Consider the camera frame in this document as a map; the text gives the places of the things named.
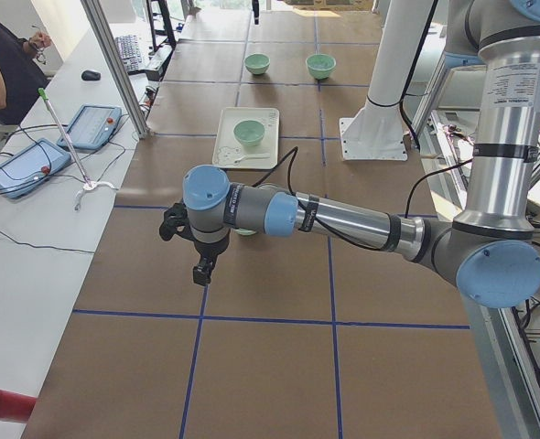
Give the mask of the green bowl moved to tray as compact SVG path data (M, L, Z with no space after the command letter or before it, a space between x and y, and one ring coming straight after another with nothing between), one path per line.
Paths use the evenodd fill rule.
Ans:
M241 236L253 236L256 234L255 230L248 230L242 228L234 229L234 231Z

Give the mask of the white plastic spoon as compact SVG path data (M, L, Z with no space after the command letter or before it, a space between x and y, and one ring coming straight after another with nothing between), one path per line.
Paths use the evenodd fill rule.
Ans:
M270 158L271 155L270 154L251 154L251 155L242 155L240 157L236 157L233 159L233 163L235 165L241 163L241 162L244 162L244 161L247 161L247 160L259 160L259 159L262 159L262 160L265 160L267 158Z

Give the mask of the pale green bear tray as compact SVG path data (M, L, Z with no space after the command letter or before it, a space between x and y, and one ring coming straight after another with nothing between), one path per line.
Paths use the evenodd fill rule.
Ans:
M225 169L270 169L278 160L278 132L276 108L225 108L211 162Z

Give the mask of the green bowl on tray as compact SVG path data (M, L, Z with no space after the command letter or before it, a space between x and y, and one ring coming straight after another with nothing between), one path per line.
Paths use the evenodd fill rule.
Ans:
M254 147L263 141L265 126L256 120L243 120L233 127L232 133L241 146Z

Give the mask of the rod with green tip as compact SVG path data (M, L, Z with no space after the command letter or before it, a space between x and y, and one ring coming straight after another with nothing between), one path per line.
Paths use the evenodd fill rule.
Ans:
M46 91L43 88L38 88L38 94L42 98L43 102L45 103L45 106L46 106L49 114L51 115L53 121L55 122L55 124L59 128L60 136L62 137L62 139L66 143L66 145L68 147L68 150L70 152L70 155L74 159L75 164L78 167L78 169L79 169L79 171L81 173L82 179L83 179L82 189L80 189L77 192L76 196L75 196L74 210L79 211L81 209L81 200L82 200L84 195L86 195L87 193L93 192L95 189L97 189L99 187L108 187L109 189L112 189L113 191L117 191L117 188L111 182L94 181L94 180L91 179L91 177L88 175L88 172L87 172L86 168L84 167L81 159L79 158L77 152L75 151L74 145L72 144L72 141L70 139L69 134L65 131L64 126L60 122L59 117L56 114L56 112L55 112L55 110L54 110L54 108L53 108L53 106L52 106L52 104L51 104L51 102L50 102L50 100L49 100L49 98L48 98L48 96L46 94Z

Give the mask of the blue teach pendant far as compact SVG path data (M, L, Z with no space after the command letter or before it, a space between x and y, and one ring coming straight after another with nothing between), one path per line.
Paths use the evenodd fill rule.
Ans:
M97 151L109 141L122 114L122 109L117 106L85 104L65 131L76 150Z

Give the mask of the blue teach pendant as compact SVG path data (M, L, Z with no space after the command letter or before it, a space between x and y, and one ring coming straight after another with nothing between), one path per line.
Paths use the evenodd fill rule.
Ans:
M42 138L0 165L0 192L11 199L25 196L70 161L70 153Z
M122 114L122 109L117 106L85 104L65 131L76 150L97 151L109 141Z

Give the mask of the blue teach pendant near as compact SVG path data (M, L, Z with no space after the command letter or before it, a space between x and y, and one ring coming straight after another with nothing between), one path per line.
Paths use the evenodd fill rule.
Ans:
M42 138L0 165L0 192L11 199L25 196L70 161L70 153Z

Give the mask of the black computer mouse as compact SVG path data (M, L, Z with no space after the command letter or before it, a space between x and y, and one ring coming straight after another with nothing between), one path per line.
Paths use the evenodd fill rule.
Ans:
M96 70L85 70L81 73L83 81L98 81L102 78L102 74Z

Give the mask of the green bowl with ice cubes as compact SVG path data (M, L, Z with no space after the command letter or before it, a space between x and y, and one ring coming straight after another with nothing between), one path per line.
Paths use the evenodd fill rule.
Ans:
M336 69L337 61L327 54L313 54L307 57L308 73L315 80L325 80Z

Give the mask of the black keyboard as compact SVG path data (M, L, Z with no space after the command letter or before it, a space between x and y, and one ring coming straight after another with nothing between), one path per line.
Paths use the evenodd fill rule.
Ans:
M142 73L144 64L138 37L135 35L119 36L114 39L114 43L125 71L130 75Z

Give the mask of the red cylinder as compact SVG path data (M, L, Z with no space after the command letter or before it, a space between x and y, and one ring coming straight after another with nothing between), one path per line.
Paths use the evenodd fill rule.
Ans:
M0 390L0 421L27 423L36 402L36 397Z

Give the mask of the seated person black shirt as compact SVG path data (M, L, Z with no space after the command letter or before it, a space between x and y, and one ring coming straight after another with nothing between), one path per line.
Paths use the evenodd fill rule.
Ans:
M42 30L32 37L17 37L0 22L0 124L18 125L38 100L49 79L36 64L52 40Z

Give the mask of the white pedestal column base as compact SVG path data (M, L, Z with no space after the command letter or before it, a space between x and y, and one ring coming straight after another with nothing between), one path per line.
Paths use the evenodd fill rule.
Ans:
M436 8L433 0L390 2L365 104L340 119L344 160L407 159L400 104Z

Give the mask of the aluminium frame post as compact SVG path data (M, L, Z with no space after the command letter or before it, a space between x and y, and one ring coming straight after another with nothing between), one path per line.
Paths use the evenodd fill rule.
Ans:
M99 0L81 0L82 8L88 18L92 31L96 36L115 86L119 91L128 115L133 123L139 139L147 138L150 130L146 123L145 114L136 99L135 90L124 69L119 52L114 42L113 34L101 2Z

